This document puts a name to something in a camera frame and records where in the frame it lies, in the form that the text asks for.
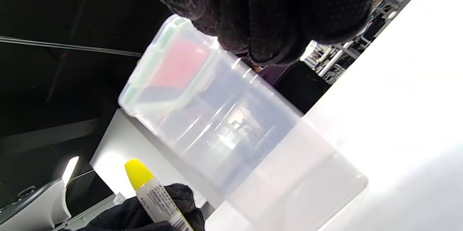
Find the black glove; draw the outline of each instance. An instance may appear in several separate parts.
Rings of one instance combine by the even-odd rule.
[[[196,208],[193,192],[183,184],[165,186],[167,193],[195,231],[204,231],[204,218]],[[177,231],[167,221],[153,223],[137,198],[128,198],[121,205],[103,211],[79,231]]]
[[[225,50],[261,66],[297,60],[308,43],[341,43],[366,25],[373,0],[161,0]]]

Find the dark ceiling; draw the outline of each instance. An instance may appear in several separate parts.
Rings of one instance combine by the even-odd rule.
[[[158,0],[0,0],[0,36],[142,53],[170,11]],[[0,208],[88,165],[138,58],[0,43]],[[76,215],[111,191],[94,173],[68,187]]]

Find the clear plastic container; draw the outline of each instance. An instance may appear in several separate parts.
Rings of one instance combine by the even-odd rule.
[[[176,15],[145,51],[119,104],[255,230],[315,230],[366,185],[287,100]],[[298,222],[296,212],[313,217]]]

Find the yellow cap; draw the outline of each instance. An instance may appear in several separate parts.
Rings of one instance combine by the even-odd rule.
[[[138,159],[129,160],[125,167],[127,176],[135,191],[154,178],[149,169]]]

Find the barcode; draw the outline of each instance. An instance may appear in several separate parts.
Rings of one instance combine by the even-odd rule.
[[[180,216],[180,218],[173,224],[175,228],[178,228],[180,231],[189,231],[188,224],[186,220],[183,219],[183,216]]]

